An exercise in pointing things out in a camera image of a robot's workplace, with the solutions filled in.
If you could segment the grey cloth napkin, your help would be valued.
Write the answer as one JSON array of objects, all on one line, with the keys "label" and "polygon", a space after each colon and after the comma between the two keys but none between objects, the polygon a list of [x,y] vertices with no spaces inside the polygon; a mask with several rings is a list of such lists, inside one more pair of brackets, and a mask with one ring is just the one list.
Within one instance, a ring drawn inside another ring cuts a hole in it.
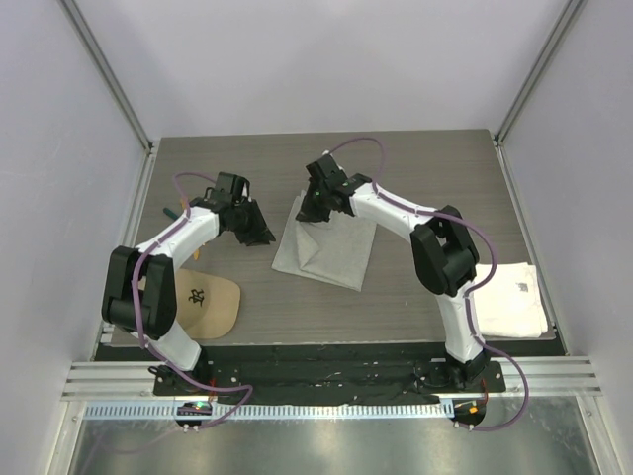
[{"label": "grey cloth napkin", "polygon": [[297,220],[306,193],[291,208],[272,262],[276,271],[361,291],[377,225],[334,212],[323,223]]}]

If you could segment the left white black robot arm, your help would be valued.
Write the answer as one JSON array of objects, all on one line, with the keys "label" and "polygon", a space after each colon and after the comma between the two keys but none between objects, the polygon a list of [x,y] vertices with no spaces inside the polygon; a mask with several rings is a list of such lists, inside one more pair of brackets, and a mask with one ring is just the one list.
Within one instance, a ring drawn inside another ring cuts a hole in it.
[{"label": "left white black robot arm", "polygon": [[176,321],[176,271],[195,250],[224,232],[246,246],[275,240],[254,199],[196,199],[157,236],[136,247],[120,245],[110,255],[103,321],[132,333],[140,346],[178,368],[176,382],[191,395],[209,387],[211,371],[202,364],[202,347]]}]

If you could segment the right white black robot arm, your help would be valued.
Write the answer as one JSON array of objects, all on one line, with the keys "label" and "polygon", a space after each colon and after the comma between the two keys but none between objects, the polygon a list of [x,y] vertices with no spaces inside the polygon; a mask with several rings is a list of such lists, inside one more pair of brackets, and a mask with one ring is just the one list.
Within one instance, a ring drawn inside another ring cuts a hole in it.
[{"label": "right white black robot arm", "polygon": [[469,295],[480,258],[459,212],[416,205],[362,174],[312,171],[297,220],[326,222],[332,212],[367,219],[410,244],[417,279],[435,295],[440,310],[446,383],[460,391],[472,389],[490,357]]}]

